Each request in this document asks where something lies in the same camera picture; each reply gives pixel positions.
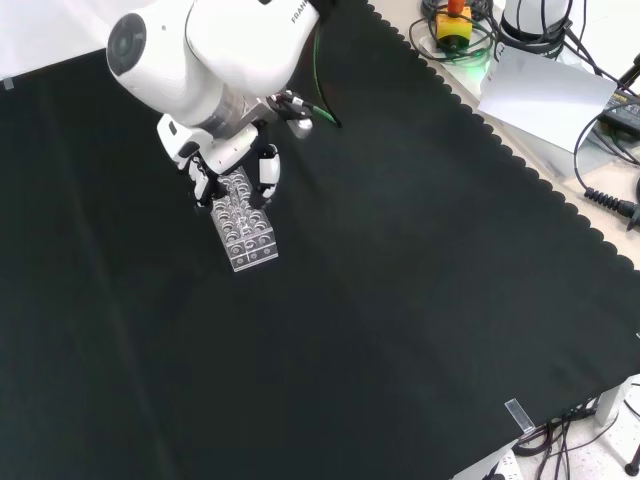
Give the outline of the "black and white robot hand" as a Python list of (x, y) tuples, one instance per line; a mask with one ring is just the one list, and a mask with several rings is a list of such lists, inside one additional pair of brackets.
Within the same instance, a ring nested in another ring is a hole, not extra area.
[(165, 114), (157, 124), (157, 132), (178, 171), (191, 180), (197, 208), (209, 209), (215, 200), (226, 196), (228, 189), (221, 178), (247, 160), (256, 160), (259, 166), (259, 182), (249, 205), (262, 209), (273, 197), (281, 164), (277, 148), (267, 140), (263, 121), (252, 122), (233, 137), (221, 140), (203, 129), (185, 127)]

